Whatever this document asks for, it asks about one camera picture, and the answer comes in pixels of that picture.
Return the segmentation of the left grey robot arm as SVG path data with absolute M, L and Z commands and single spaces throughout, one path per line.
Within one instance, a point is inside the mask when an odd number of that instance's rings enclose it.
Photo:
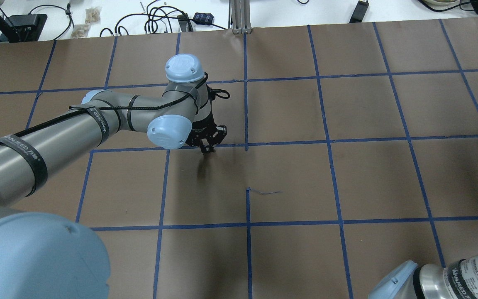
M 165 150 L 197 147 L 214 151 L 227 135 L 212 104 L 229 98 L 214 89 L 193 54 L 172 56 L 157 97 L 91 90 L 63 114 L 0 137 L 0 299 L 106 299 L 111 263 L 106 246 L 89 227 L 59 213 L 15 209 L 47 187 L 55 195 L 76 194 L 53 184 L 85 156 L 122 131 L 141 132 Z

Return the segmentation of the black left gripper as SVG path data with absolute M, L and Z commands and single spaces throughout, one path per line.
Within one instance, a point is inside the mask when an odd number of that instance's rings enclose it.
M 221 144 L 227 136 L 227 127 L 225 125 L 218 126 L 214 120 L 212 112 L 203 120 L 192 123 L 192 130 L 187 137 L 185 144 L 190 147 L 198 147 L 201 153 L 215 152 L 215 145 Z

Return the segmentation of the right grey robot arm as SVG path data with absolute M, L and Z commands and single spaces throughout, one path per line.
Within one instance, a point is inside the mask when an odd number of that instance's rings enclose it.
M 478 299 L 478 136 L 175 155 L 216 235 L 205 294 Z

